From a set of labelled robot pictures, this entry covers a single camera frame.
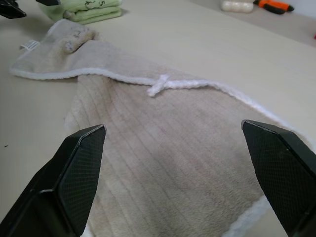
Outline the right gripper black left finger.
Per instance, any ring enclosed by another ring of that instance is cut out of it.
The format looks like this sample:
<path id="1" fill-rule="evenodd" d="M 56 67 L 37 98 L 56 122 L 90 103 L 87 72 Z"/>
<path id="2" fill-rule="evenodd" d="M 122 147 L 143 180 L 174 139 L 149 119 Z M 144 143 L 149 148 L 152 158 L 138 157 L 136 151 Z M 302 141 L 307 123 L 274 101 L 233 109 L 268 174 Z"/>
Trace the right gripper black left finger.
<path id="1" fill-rule="evenodd" d="M 65 138 L 0 223 L 0 237 L 80 237 L 96 194 L 106 128 Z"/>

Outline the potted plant in white pot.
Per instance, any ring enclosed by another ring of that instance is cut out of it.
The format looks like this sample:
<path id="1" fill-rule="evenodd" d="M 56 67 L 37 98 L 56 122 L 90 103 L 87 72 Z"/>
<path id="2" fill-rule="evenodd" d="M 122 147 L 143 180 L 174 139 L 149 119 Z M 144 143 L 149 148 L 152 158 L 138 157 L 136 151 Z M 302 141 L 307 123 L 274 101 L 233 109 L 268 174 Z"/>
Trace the potted plant in white pot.
<path id="1" fill-rule="evenodd" d="M 254 3 L 239 0 L 222 0 L 220 7 L 225 12 L 251 13 Z"/>

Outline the folded green towel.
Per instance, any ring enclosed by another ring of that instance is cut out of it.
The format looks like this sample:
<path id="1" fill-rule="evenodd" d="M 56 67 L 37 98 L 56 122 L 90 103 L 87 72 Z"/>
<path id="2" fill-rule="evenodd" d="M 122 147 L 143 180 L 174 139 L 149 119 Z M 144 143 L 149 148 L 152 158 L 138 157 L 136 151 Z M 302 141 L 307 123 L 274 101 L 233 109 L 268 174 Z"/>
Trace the folded green towel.
<path id="1" fill-rule="evenodd" d="M 59 5 L 40 3 L 39 8 L 54 22 L 67 19 L 85 25 L 120 17 L 121 3 L 122 0 L 60 0 Z"/>

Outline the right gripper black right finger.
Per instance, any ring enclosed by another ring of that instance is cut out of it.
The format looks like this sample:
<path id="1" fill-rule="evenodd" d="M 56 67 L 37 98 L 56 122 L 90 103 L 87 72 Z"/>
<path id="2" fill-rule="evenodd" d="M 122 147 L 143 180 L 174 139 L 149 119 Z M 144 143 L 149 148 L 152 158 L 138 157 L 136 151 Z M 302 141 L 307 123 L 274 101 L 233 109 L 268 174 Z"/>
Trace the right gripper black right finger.
<path id="1" fill-rule="evenodd" d="M 316 237 L 316 154 L 292 131 L 241 124 L 256 178 L 288 237 Z"/>

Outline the orange and black hand tool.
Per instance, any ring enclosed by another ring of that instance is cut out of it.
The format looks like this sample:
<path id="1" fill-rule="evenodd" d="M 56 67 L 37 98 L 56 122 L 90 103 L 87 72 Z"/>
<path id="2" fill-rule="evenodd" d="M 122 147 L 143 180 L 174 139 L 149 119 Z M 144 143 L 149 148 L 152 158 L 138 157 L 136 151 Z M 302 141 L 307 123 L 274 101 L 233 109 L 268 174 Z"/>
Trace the orange and black hand tool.
<path id="1" fill-rule="evenodd" d="M 258 7 L 277 15 L 283 15 L 286 12 L 293 12 L 295 9 L 288 3 L 276 0 L 255 0 L 253 3 Z"/>

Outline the beige towel with white trim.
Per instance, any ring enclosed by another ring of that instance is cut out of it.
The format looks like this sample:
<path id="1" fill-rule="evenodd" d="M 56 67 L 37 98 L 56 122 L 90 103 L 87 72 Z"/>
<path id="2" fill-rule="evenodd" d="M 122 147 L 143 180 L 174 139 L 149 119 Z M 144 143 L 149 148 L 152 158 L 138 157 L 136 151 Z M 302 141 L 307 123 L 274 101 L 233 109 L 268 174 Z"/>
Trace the beige towel with white trim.
<path id="1" fill-rule="evenodd" d="M 241 123 L 288 125 L 239 91 L 128 54 L 68 20 L 10 72 L 77 78 L 66 130 L 106 126 L 84 237 L 244 237 L 270 208 Z"/>

